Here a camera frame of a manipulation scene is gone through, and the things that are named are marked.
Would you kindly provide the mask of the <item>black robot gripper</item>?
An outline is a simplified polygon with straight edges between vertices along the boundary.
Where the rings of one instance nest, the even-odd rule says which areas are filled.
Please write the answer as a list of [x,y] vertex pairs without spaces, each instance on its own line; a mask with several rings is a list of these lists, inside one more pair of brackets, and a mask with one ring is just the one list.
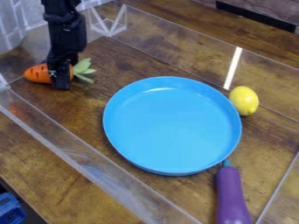
[[42,0],[51,37],[49,73],[51,85],[59,90],[71,89],[73,61],[87,46],[86,17],[77,10],[81,3],[82,0]]

